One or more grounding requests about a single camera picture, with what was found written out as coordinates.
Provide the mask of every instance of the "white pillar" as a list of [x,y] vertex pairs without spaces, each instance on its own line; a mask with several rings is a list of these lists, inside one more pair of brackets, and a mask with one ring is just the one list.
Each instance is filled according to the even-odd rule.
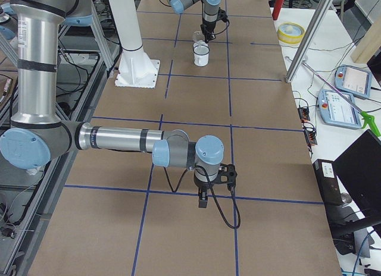
[[109,0],[123,53],[115,81],[120,87],[156,85],[159,60],[150,60],[144,52],[134,0]]

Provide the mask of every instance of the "blue tape line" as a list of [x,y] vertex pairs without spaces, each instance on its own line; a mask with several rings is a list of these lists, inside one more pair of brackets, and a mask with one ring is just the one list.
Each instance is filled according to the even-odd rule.
[[169,82],[171,80],[171,74],[172,74],[172,66],[173,66],[173,60],[171,60],[171,67],[169,68],[169,74],[168,74],[168,80],[167,80],[167,88],[165,90],[164,99],[166,99],[168,97]]
[[264,79],[264,78],[230,78],[232,80],[249,80],[249,81],[282,81],[281,79]]
[[[153,13],[153,14],[174,14],[173,12],[160,12],[160,11],[136,11],[137,13]],[[182,13],[182,15],[197,15],[201,16],[202,14],[200,13]],[[250,18],[271,18],[271,16],[262,16],[262,15],[229,15],[229,17],[250,17]]]
[[134,257],[134,260],[133,260],[133,266],[132,266],[131,276],[135,275],[136,263],[138,262],[140,241],[142,240],[143,225],[144,225],[145,213],[146,213],[146,210],[147,210],[148,197],[149,197],[149,188],[151,187],[152,172],[153,172],[153,170],[154,170],[154,165],[152,164],[152,166],[151,166],[151,172],[149,173],[148,187],[147,187],[147,192],[146,192],[146,195],[145,195],[142,220],[140,221],[139,236],[138,236],[138,242],[136,243],[135,257]]
[[163,121],[166,124],[183,124],[186,126],[210,126],[210,127],[230,127],[223,124],[207,124],[207,123],[182,123],[180,121]]
[[179,23],[177,24],[176,37],[174,38],[174,46],[173,46],[173,47],[176,47],[176,44],[177,44],[177,38],[179,37],[179,30],[180,30],[181,17],[182,17],[182,15],[180,14],[180,17],[179,17]]
[[160,123],[158,120],[140,120],[136,118],[120,118],[120,117],[92,117],[98,120],[123,120],[123,121],[141,121],[143,123]]
[[[68,188],[77,188],[77,189],[91,189],[91,190],[109,190],[109,191],[122,191],[122,192],[132,192],[132,193],[152,193],[160,195],[179,195],[179,196],[198,196],[196,193],[172,193],[170,191],[160,191],[160,190],[142,190],[142,189],[128,189],[128,188],[119,188],[119,187],[99,187],[99,186],[86,186],[86,185],[74,185],[66,184],[65,187]],[[220,199],[231,199],[230,196],[216,195]],[[276,203],[300,203],[305,205],[324,205],[323,202],[314,202],[309,200],[286,200],[286,199],[270,199],[262,197],[243,197],[236,196],[237,200],[255,200],[261,202],[276,202]]]
[[[144,123],[160,123],[158,120],[140,120],[134,118],[119,118],[119,117],[93,117],[99,120],[122,120],[122,121],[141,121]],[[286,129],[286,128],[271,128],[271,127],[257,127],[257,126],[234,126],[225,124],[208,124],[208,123],[186,123],[181,121],[162,121],[163,124],[183,124],[186,126],[210,126],[210,127],[232,127],[232,128],[243,128],[243,129],[258,129],[258,130],[276,130],[276,131],[292,131],[292,132],[303,132],[301,129]]]
[[279,44],[267,44],[267,43],[255,43],[255,42],[251,42],[250,45],[280,46]]
[[[227,2],[225,0],[225,11],[227,11]],[[226,51],[227,51],[227,84],[229,88],[229,116],[231,117],[232,112],[232,88],[230,85],[230,59],[229,59],[229,29],[226,29]]]
[[271,128],[271,127],[256,127],[256,126],[233,126],[233,128],[251,128],[251,129],[259,129],[259,130],[304,132],[303,129],[286,129],[286,128]]
[[72,184],[66,184],[65,188],[122,191],[122,192],[133,192],[133,193],[146,193],[147,192],[147,190],[141,190],[141,189],[128,189],[128,188],[118,188],[118,187],[85,186],[85,185],[72,185]]
[[161,126],[163,125],[163,117],[164,117],[164,114],[161,114],[160,122],[159,122],[159,130],[161,130]]
[[[233,205],[234,214],[234,226],[237,226],[237,216],[236,208]],[[238,260],[238,231],[237,228],[234,229],[234,247],[235,247],[235,258],[236,258],[236,276],[239,276],[239,260]]]
[[174,77],[190,77],[190,78],[206,78],[206,79],[224,79],[227,80],[227,77],[213,77],[213,76],[194,76],[194,75],[181,75],[181,74],[172,74]]
[[174,39],[169,39],[169,38],[142,38],[142,40],[174,41]]
[[233,126],[230,125],[230,154],[232,158],[232,164],[234,164],[234,142],[233,142]]
[[137,13],[156,13],[156,14],[173,14],[173,15],[177,15],[176,13],[174,13],[174,12],[166,12],[166,11],[163,11],[163,12],[161,12],[161,11],[142,11],[142,10],[137,10],[136,11]]
[[261,15],[230,15],[230,17],[250,17],[250,18],[273,18],[272,16],[261,16]]
[[8,73],[17,73],[18,72],[17,70],[5,70],[5,69],[1,69],[0,71],[1,72],[8,72]]
[[[175,41],[176,39],[168,39],[168,38],[142,38],[142,40],[159,40],[159,41]],[[183,40],[183,39],[177,39],[178,42],[193,42],[193,40]],[[226,44],[227,42],[224,41],[210,41],[209,43],[222,43]]]
[[194,76],[172,74],[173,77],[190,77],[190,78],[206,78],[206,79],[225,79],[225,80],[249,80],[249,81],[282,81],[281,79],[262,79],[262,78],[237,78],[237,77],[213,77],[213,76]]
[[[225,11],[227,12],[227,0],[225,0]],[[226,51],[227,51],[227,77],[229,84],[229,115],[232,116],[232,88],[230,84],[230,59],[229,59],[229,29],[226,29]],[[234,142],[233,142],[233,126],[230,124],[230,154],[232,164],[234,164]],[[237,226],[236,208],[233,205],[234,226]],[[234,251],[235,251],[235,265],[236,276],[239,276],[239,259],[238,259],[238,235],[237,229],[234,229]]]

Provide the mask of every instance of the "white mug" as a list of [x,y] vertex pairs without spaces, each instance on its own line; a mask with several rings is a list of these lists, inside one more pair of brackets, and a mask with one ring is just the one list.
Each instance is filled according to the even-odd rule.
[[209,47],[204,41],[193,44],[194,63],[196,66],[206,66],[209,61]]

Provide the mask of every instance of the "black monitor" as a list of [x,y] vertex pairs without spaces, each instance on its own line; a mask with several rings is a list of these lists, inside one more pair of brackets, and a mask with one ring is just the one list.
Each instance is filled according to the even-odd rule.
[[[334,161],[333,169],[366,218],[377,223],[374,217],[381,214],[381,140],[365,131]],[[381,237],[381,224],[373,228]]]

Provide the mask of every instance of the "green tool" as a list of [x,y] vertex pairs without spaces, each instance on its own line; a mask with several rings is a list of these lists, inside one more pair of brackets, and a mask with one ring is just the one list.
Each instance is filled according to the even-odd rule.
[[361,110],[358,106],[356,106],[353,102],[351,102],[349,99],[346,98],[334,85],[332,85],[330,82],[328,82],[326,79],[324,79],[318,72],[316,72],[314,69],[312,69],[305,61],[302,62],[303,66],[305,66],[307,69],[309,69],[312,73],[315,74],[320,80],[325,82],[332,90],[334,90],[341,98],[346,100],[347,103],[351,107],[353,107],[356,111],[360,113],[360,115],[363,117],[364,125],[363,128],[366,128],[367,125],[369,126],[370,130],[377,136],[380,137],[381,133],[379,129],[377,128],[376,122],[374,120],[374,115],[370,115],[367,112]]

